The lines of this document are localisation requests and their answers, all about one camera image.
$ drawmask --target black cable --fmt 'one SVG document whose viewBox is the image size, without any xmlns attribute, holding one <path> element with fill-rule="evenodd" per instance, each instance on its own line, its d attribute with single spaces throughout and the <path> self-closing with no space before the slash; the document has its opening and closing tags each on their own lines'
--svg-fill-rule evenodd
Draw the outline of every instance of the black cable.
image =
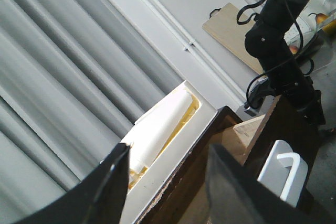
<svg viewBox="0 0 336 224">
<path fill-rule="evenodd" d="M 300 47 L 299 47 L 299 50 L 298 52 L 296 53 L 297 56 L 300 55 L 302 49 L 303 49 L 303 34 L 302 34 L 302 31 L 301 31 L 301 28 L 299 26 L 299 24 L 297 23 L 296 19 L 293 17 L 293 14 L 288 6 L 288 0 L 285 0 L 285 6 L 286 6 L 286 9 L 288 11 L 288 14 L 290 16 L 290 18 L 292 19 L 292 21 L 294 22 L 295 26 L 296 26 L 296 29 L 298 30 L 299 32 L 299 36 L 300 36 Z"/>
<path fill-rule="evenodd" d="M 212 18 L 212 16 L 214 15 L 215 12 L 219 12 L 220 10 L 221 10 L 221 8 L 213 9 L 212 12 L 210 12 L 210 14 L 209 14 L 209 19 Z"/>
<path fill-rule="evenodd" d="M 308 76 L 310 75 L 311 73 L 313 73 L 314 71 L 314 67 L 315 67 L 315 62 L 311 59 L 311 58 L 308 58 L 309 62 L 310 62 L 310 69 L 307 73 L 304 73 L 303 75 L 304 76 Z"/>
<path fill-rule="evenodd" d="M 301 31 L 301 28 L 299 27 L 299 24 L 297 23 L 297 21 L 296 21 L 295 18 L 293 17 L 293 14 L 292 14 L 292 12 L 291 12 L 289 6 L 288 6 L 288 1 L 287 1 L 287 0 L 285 0 L 285 6 L 286 6 L 286 9 L 287 9 L 287 11 L 288 11 L 288 13 L 289 13 L 289 15 L 290 15 L 292 21 L 294 22 L 294 24 L 295 24 L 295 26 L 296 26 L 296 28 L 297 28 L 297 30 L 298 30 L 298 32 L 299 32 L 299 36 L 300 36 L 300 47 L 299 47 L 299 50 L 298 50 L 298 52 L 297 52 L 296 55 L 300 55 L 300 53 L 301 53 L 301 51 L 302 51 L 302 49 L 303 49 L 303 34 L 302 34 L 302 31 Z M 284 62 L 282 62 L 282 63 L 276 65 L 275 67 L 269 69 L 268 71 L 266 71 L 266 72 L 264 72 L 264 73 L 258 75 L 257 77 L 254 77 L 254 78 L 252 79 L 252 81 L 249 83 L 249 85 L 247 86 L 247 89 L 246 89 L 246 102 L 247 102 L 247 104 L 248 104 L 252 109 L 258 109 L 258 107 L 254 107 L 254 106 L 252 106 L 252 104 L 251 104 L 251 102 L 250 102 L 250 100 L 249 100 L 249 91 L 250 91 L 250 88 L 251 88 L 252 84 L 253 84 L 256 80 L 258 80 L 260 77 L 267 75 L 268 73 L 270 73 L 270 72 L 274 71 L 275 69 L 277 69 L 277 68 L 283 66 L 284 64 L 290 62 L 291 60 L 292 60 L 292 58 L 289 58 L 288 60 L 286 60 L 286 61 L 284 61 Z M 312 72 L 312 70 L 313 70 L 314 63 L 313 63 L 313 62 L 311 62 L 311 63 L 312 63 L 312 68 L 308 71 L 308 74 L 310 74 L 310 73 Z"/>
<path fill-rule="evenodd" d="M 248 9 L 253 9 L 258 7 L 259 5 L 262 5 L 266 0 L 259 0 L 258 2 L 251 4 L 251 5 L 246 5 L 244 6 L 242 9 L 239 10 L 238 14 L 237 14 L 237 24 L 239 25 L 245 25 L 247 23 L 249 23 L 252 19 L 252 17 L 254 16 L 254 21 L 256 21 L 258 19 L 259 14 L 258 13 L 252 13 L 250 15 L 250 17 L 245 20 L 245 21 L 239 21 L 240 17 L 242 16 L 242 14 L 248 10 Z"/>
</svg>

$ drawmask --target white plastic handle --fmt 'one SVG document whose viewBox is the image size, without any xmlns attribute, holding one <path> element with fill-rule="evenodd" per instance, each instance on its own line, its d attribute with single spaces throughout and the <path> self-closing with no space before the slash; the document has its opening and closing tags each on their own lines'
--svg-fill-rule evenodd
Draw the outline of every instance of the white plastic handle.
<svg viewBox="0 0 336 224">
<path fill-rule="evenodd" d="M 280 199 L 296 206 L 308 172 L 307 163 L 289 144 L 276 140 L 259 174 L 258 181 Z"/>
</svg>

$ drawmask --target gray curtain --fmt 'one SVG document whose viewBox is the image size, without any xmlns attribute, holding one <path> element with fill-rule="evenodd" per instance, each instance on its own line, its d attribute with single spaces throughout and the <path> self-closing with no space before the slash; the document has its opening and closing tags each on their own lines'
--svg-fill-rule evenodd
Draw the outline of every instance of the gray curtain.
<svg viewBox="0 0 336 224">
<path fill-rule="evenodd" d="M 108 0 L 0 3 L 0 223 L 10 223 L 84 179 L 182 80 Z"/>
</svg>

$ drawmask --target brown wooden edge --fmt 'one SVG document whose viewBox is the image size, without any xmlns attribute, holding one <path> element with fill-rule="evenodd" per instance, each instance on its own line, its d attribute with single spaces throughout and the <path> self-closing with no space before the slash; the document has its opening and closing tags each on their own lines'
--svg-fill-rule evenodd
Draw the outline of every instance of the brown wooden edge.
<svg viewBox="0 0 336 224">
<path fill-rule="evenodd" d="M 229 107 L 218 110 L 189 155 L 181 161 L 136 223 L 178 222 L 204 183 L 209 139 L 213 134 L 241 122 Z"/>
</svg>

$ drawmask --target black robotic arm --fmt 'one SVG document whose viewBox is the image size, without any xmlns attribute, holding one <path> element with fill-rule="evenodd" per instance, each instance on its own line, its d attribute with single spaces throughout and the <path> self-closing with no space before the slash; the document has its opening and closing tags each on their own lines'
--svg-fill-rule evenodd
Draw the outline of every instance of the black robotic arm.
<svg viewBox="0 0 336 224">
<path fill-rule="evenodd" d="M 256 23 L 245 37 L 245 48 L 259 60 L 268 79 L 247 93 L 246 108 L 258 109 L 266 95 L 282 94 L 310 124 L 321 125 L 325 124 L 321 92 L 314 89 L 310 77 L 304 76 L 284 40 L 285 32 L 308 1 L 266 0 L 260 14 L 255 16 Z"/>
</svg>

